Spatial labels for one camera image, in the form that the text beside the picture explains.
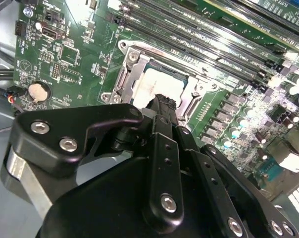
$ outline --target black cable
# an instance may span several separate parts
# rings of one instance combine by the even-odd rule
[[[14,58],[0,50],[0,58],[10,65],[14,65]]]
[[[0,75],[0,81],[12,81],[13,75]]]
[[[7,75],[7,74],[13,74],[13,69],[0,69],[0,75]]]

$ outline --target screw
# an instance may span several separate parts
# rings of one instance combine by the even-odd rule
[[[243,230],[242,227],[240,226],[240,224],[234,220],[232,217],[229,218],[228,220],[228,224],[229,227],[231,229],[231,231],[233,231],[233,233],[237,236],[237,237],[241,237],[243,235]]]
[[[201,83],[198,83],[196,85],[196,91],[201,91],[203,89],[203,85]]]
[[[209,147],[209,150],[212,154],[216,155],[217,151],[213,147]]]
[[[31,130],[36,134],[46,134],[50,130],[50,126],[45,122],[36,121],[31,124]]]
[[[169,196],[169,195],[163,195],[161,197],[160,201],[161,201],[162,207],[167,212],[170,212],[170,213],[176,212],[177,205],[176,205],[176,202],[174,201],[174,199],[171,196]]]
[[[23,13],[24,13],[25,16],[27,16],[29,18],[31,18],[33,16],[33,14],[34,14],[33,10],[31,8],[29,8],[29,7],[24,8],[23,9]]]
[[[74,152],[77,150],[78,145],[77,142],[70,138],[64,138],[59,142],[59,146],[61,149],[67,151],[67,152]]]
[[[283,227],[291,236],[295,235],[294,231],[286,223],[283,223]]]
[[[189,134],[189,131],[186,129],[186,128],[181,128],[181,130],[183,131],[183,133],[185,133],[186,135],[188,135]]]
[[[136,109],[134,109],[134,108],[131,108],[131,109],[130,109],[130,113],[132,113],[132,114],[135,115],[135,116],[138,116],[138,115],[139,115],[139,111],[136,110]]]
[[[283,235],[283,231],[282,229],[277,225],[276,222],[271,221],[270,225],[272,226],[274,232],[276,232],[278,235],[282,236]]]
[[[131,62],[136,62],[138,60],[139,56],[137,55],[137,53],[131,52],[129,53],[129,60]]]

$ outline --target motherboard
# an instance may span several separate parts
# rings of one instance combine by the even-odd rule
[[[299,1],[19,2],[24,110],[141,109],[163,94],[199,146],[215,145],[262,187],[285,168],[299,173]]]

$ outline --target green circuit board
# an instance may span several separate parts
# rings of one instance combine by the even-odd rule
[[[267,1],[257,4],[272,6]],[[32,14],[25,14],[25,8]],[[282,5],[279,9],[283,18],[297,15],[294,7]],[[276,105],[283,103],[299,117],[296,96],[289,95],[285,86],[299,73],[299,40],[298,35],[281,31],[276,23],[241,15],[240,10],[225,0],[39,0],[36,5],[21,4],[14,83],[29,89],[40,82],[49,95],[39,102],[28,93],[16,103],[27,111],[105,104],[102,95],[114,90],[125,59],[118,43],[145,42],[201,69],[200,76],[213,83],[215,90],[204,93],[183,125],[199,146],[208,142],[205,135],[248,176],[262,163],[254,133],[270,131],[275,134],[268,139],[272,141],[288,132],[281,124],[265,126]],[[289,20],[299,27],[299,21]],[[295,70],[277,72],[268,60],[276,65],[287,61]],[[280,83],[269,99],[252,83],[266,85],[276,80]],[[228,95],[241,101],[226,112],[223,126],[208,135],[206,130],[213,128],[211,122]],[[242,127],[237,119],[245,117],[246,107],[252,107],[256,116]],[[246,138],[232,138],[233,127]],[[230,148],[223,145],[224,138],[231,141]]]

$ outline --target gray surface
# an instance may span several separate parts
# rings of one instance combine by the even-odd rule
[[[0,108],[8,114],[10,105],[0,100]],[[0,128],[10,126],[12,120],[0,115]],[[0,134],[0,168],[9,137],[9,132]],[[0,238],[35,237],[41,219],[32,205],[8,192],[0,181]]]

